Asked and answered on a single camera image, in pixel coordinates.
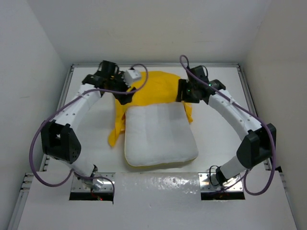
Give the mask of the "white front cover board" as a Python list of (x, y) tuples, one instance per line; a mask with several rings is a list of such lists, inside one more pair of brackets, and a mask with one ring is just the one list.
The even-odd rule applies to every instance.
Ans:
[(294, 230), (280, 178), (243, 200), (203, 201), (195, 173), (116, 173), (113, 201), (71, 201), (32, 182), (20, 230)]

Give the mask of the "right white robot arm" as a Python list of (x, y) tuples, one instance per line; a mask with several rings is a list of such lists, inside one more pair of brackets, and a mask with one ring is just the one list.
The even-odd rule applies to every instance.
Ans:
[(199, 103), (204, 101), (216, 110), (238, 134), (241, 144), (236, 155), (217, 167), (215, 179), (223, 185), (229, 179), (273, 156), (276, 128), (264, 125), (250, 112), (242, 110), (219, 80), (209, 80), (204, 66), (187, 69), (188, 78), (179, 79), (176, 101)]

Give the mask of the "white pillow yellow edge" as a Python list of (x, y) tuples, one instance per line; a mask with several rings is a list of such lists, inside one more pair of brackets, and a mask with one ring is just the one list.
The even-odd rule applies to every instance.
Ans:
[(198, 157), (183, 103), (132, 107), (125, 116), (124, 154), (129, 165), (182, 163)]

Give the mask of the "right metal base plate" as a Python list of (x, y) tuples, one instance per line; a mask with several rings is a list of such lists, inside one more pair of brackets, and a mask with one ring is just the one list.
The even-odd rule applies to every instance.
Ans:
[(215, 173), (201, 172), (199, 173), (200, 190), (203, 193), (213, 192), (243, 192), (243, 185), (241, 176), (237, 175), (224, 182), (223, 185), (219, 185)]

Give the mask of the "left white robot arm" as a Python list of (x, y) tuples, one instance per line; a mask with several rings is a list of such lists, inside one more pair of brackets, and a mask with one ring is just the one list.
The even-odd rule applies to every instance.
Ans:
[(94, 74), (88, 74), (73, 99), (43, 122), (40, 128), (43, 152), (66, 164), (87, 186), (97, 187), (102, 177), (97, 174), (97, 167), (88, 161), (77, 138), (76, 130), (104, 93), (109, 92), (121, 104), (132, 101), (138, 91), (134, 83), (143, 79), (134, 67), (122, 71), (110, 61), (102, 61)]

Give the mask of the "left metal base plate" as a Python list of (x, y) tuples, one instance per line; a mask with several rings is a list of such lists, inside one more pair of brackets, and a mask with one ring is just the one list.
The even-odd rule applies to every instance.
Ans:
[(71, 184), (71, 192), (73, 193), (89, 193), (91, 190), (98, 193), (112, 193), (115, 184), (115, 173), (97, 172), (94, 177), (97, 179), (83, 179), (74, 175)]

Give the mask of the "yellow pillowcase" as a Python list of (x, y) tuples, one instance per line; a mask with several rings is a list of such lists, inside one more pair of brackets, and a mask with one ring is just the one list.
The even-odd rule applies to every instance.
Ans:
[(140, 88), (140, 90), (133, 95), (131, 103), (121, 105), (118, 100), (115, 100), (114, 128), (108, 136), (108, 144), (112, 148), (115, 147), (119, 136), (126, 131), (128, 109), (176, 101), (180, 79), (178, 75), (163, 71), (150, 71), (148, 81), (143, 87), (146, 73), (142, 72), (141, 75), (142, 80), (133, 84), (133, 87)]

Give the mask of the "aluminium table frame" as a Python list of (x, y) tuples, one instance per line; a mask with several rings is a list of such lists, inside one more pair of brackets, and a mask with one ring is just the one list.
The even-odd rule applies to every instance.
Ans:
[[(251, 190), (271, 182), (266, 192), (250, 195), (241, 184), (214, 192), (208, 175), (217, 165), (234, 182), (244, 172), (236, 151), (248, 130), (260, 128), (247, 108), (246, 92), (235, 67), (208, 67), (209, 78), (225, 86), (231, 102), (213, 95), (193, 104), (193, 122), (182, 103), (155, 103), (147, 130), (119, 137), (111, 148), (115, 99), (101, 95), (83, 78), (95, 68), (77, 66), (63, 95), (66, 106), (46, 119), (40, 131), (63, 130), (74, 138), (72, 149), (56, 144), (45, 172), (33, 172), (19, 216), (20, 230), (294, 230), (296, 224), (280, 175), (255, 166)], [(70, 154), (69, 158), (54, 156)]]

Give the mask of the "metal base plate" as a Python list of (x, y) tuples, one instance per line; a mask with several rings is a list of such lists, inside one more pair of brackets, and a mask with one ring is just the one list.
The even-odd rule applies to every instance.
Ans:
[(74, 175), (71, 184), (71, 192), (73, 193), (89, 193), (91, 190), (98, 193), (112, 193), (115, 184), (115, 173), (97, 172), (94, 177), (97, 179), (83, 179)]
[(243, 185), (241, 176), (237, 175), (224, 182), (223, 185), (219, 185), (215, 173), (201, 172), (199, 173), (200, 190), (203, 193), (213, 192), (243, 192)]

